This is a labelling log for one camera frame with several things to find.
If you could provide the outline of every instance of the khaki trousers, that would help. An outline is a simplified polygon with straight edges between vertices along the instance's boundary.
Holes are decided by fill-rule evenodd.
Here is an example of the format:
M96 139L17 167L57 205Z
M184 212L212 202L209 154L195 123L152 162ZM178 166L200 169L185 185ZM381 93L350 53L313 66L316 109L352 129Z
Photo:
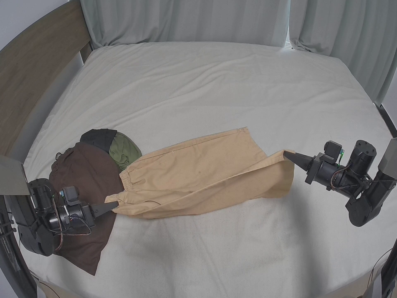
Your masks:
M146 219L203 214L258 197L283 197L293 174L283 151L266 156L245 127L142 156L120 173L125 191L105 202L118 201L116 213Z

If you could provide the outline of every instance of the gray curtain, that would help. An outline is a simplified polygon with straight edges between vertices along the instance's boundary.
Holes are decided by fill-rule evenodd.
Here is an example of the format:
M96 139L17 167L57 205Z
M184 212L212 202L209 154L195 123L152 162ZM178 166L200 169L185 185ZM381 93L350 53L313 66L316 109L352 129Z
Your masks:
M95 48L156 41L285 45L290 0L81 0Z
M397 0L291 0L289 37L294 49L340 58L380 105L396 66Z

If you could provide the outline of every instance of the bed frame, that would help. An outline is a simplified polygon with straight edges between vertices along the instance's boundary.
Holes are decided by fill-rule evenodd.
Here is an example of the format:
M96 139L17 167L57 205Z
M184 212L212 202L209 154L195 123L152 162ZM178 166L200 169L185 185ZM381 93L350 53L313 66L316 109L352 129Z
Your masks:
M92 48L80 0L72 0L48 13L0 50L0 155L20 157L23 129L34 139L45 118L37 120L37 110L48 115L59 96L43 102L65 67L78 52L83 62ZM35 129L27 125L36 119Z

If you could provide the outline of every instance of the white wall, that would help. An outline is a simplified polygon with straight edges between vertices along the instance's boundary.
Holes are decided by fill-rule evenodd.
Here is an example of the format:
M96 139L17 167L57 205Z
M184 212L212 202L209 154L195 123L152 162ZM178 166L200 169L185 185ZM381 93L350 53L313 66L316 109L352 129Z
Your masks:
M394 126L397 127L397 71L394 73L382 105Z
M0 0L0 50L33 22L69 0ZM0 270L0 296L16 297Z

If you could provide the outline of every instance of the pile of clothes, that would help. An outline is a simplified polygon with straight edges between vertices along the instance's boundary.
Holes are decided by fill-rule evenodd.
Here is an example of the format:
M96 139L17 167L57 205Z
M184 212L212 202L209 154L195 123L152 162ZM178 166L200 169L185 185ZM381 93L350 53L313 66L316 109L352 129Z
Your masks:
M50 181L60 191L76 186L80 200L118 202L87 236L66 236L57 252L95 275L116 213L143 219L197 215L259 197L285 196L294 164L284 151L267 156L240 128L154 151L139 148L116 130L90 130L57 154Z

